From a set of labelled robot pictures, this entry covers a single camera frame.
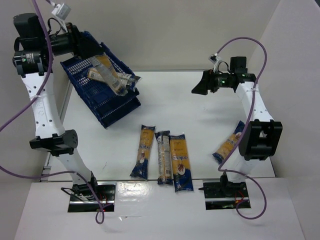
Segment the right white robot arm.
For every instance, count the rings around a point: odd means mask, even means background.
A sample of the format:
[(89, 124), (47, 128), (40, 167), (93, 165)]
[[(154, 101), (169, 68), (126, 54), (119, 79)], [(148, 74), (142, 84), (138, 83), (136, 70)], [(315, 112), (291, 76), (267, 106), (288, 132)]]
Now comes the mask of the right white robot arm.
[(203, 72), (200, 82), (192, 89), (193, 94), (207, 95), (220, 88), (231, 88), (239, 97), (249, 120), (238, 142), (239, 156), (233, 165), (233, 172), (225, 172), (219, 183), (209, 189), (215, 198), (231, 198), (245, 188), (245, 176), (259, 163), (276, 152), (283, 125), (269, 114), (259, 92), (256, 76), (248, 73), (245, 56), (231, 57), (226, 72), (219, 71), (223, 63), (217, 54), (210, 56), (213, 68)]

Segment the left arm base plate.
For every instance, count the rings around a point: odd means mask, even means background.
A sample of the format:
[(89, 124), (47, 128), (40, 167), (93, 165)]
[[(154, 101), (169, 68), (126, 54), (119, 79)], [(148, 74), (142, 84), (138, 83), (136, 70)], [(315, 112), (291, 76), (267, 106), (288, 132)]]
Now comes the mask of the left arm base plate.
[[(98, 181), (97, 198), (103, 206), (104, 212), (114, 212), (116, 198), (116, 182)], [(68, 213), (87, 213), (99, 210), (99, 204), (94, 197), (86, 198), (75, 190), (65, 188), (64, 191), (69, 195)]]

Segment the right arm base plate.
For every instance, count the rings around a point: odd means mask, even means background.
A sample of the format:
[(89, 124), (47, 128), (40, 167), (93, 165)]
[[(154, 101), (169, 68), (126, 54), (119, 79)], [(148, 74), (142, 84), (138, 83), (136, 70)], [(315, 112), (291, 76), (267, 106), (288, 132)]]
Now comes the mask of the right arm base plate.
[(245, 182), (232, 183), (225, 176), (220, 179), (204, 180), (199, 188), (204, 193), (206, 210), (250, 209), (250, 199)]

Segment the grasped blue yellow spaghetti bag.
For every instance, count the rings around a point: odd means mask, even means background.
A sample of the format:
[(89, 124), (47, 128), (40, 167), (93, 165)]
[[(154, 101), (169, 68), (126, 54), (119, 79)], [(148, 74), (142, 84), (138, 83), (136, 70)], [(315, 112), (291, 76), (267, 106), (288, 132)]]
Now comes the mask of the grasped blue yellow spaghetti bag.
[(93, 68), (89, 70), (89, 78), (107, 84), (118, 96), (125, 96), (128, 93), (126, 83), (119, 78), (105, 53), (90, 57), (89, 61), (93, 66)]

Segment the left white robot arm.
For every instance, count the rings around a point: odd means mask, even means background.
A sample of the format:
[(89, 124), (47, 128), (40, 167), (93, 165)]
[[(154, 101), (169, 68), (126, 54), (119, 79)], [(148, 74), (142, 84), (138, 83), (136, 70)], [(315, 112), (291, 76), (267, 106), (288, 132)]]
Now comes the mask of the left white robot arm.
[(67, 23), (66, 33), (60, 35), (49, 35), (35, 13), (16, 15), (13, 24), (19, 34), (14, 43), (13, 64), (28, 90), (35, 120), (35, 138), (30, 140), (30, 147), (49, 152), (60, 160), (71, 175), (73, 193), (78, 198), (93, 200), (97, 180), (77, 150), (76, 131), (63, 127), (56, 105), (51, 65), (54, 56), (72, 53), (76, 58), (86, 60), (103, 53), (103, 49), (72, 23)]

